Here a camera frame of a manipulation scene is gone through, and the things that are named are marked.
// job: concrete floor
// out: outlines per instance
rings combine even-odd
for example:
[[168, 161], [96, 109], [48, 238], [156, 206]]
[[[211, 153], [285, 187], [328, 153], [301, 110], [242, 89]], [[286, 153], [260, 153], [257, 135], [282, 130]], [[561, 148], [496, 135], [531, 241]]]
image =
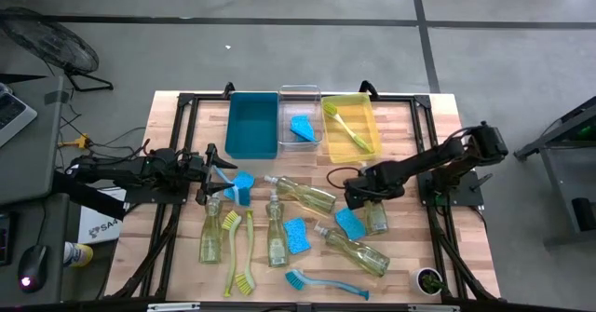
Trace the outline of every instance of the concrete floor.
[[[423, 1], [429, 20], [596, 20], [596, 0]], [[0, 7], [8, 5], [46, 14], [416, 18], [413, 0], [0, 0]], [[84, 114], [75, 124], [96, 142], [143, 126], [158, 89], [220, 89], [233, 81], [238, 89], [316, 83], [354, 90], [369, 79], [381, 91], [428, 92], [418, 28], [66, 25], [100, 55], [96, 75], [115, 83], [114, 92], [74, 95], [73, 107]], [[464, 125], [488, 120], [511, 151], [596, 92], [594, 31], [431, 29], [429, 35], [441, 92], [455, 94]], [[0, 71], [48, 75], [43, 62], [5, 38], [0, 48]], [[65, 129], [64, 136], [75, 134]], [[141, 138], [138, 132], [121, 143], [134, 146]], [[494, 173], [483, 193], [503, 297], [596, 309], [596, 244], [556, 251], [542, 245], [545, 237], [563, 233], [565, 222], [540, 159], [522, 164], [510, 156], [481, 171]], [[97, 294], [110, 247], [101, 248], [96, 266], [68, 275], [65, 299]]]

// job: yellow plastic bin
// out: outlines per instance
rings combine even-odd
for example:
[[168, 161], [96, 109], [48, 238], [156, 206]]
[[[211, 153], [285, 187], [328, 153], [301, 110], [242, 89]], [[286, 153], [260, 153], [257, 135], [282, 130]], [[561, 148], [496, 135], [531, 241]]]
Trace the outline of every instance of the yellow plastic bin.
[[330, 102], [337, 107], [337, 114], [345, 124], [373, 149], [372, 153], [360, 148], [344, 127], [325, 114], [324, 128], [329, 157], [333, 163], [357, 162], [373, 159], [381, 154], [381, 136], [374, 120], [373, 107], [368, 94], [358, 93], [325, 97], [321, 106]]

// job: computer mouse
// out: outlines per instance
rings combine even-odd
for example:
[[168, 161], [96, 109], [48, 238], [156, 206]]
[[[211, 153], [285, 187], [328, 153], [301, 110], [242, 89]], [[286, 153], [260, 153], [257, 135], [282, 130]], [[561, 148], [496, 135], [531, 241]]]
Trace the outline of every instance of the computer mouse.
[[27, 249], [19, 261], [19, 287], [27, 293], [44, 287], [47, 274], [47, 247], [34, 245]]

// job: fan grille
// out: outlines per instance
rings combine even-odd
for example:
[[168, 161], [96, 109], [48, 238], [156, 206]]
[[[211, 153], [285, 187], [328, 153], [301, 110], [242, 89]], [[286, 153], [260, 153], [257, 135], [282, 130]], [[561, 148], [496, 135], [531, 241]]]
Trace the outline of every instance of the fan grille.
[[[42, 16], [23, 7], [9, 7], [5, 14]], [[0, 28], [16, 44], [24, 47], [43, 61], [64, 70], [66, 74], [84, 75], [100, 66], [93, 48], [61, 24], [37, 20], [5, 19]]]

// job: small plant pot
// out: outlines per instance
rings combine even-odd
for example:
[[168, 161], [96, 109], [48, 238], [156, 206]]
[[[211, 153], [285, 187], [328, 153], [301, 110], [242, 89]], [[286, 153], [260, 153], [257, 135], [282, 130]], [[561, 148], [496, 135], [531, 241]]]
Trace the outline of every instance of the small plant pot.
[[414, 272], [412, 272], [410, 277], [410, 287], [412, 291], [420, 293], [425, 296], [434, 296], [440, 293], [441, 289], [436, 289], [434, 292], [427, 292], [424, 289], [422, 277], [424, 275], [431, 275], [434, 274], [440, 281], [443, 281], [443, 278], [440, 276], [439, 272], [433, 268], [421, 268]]

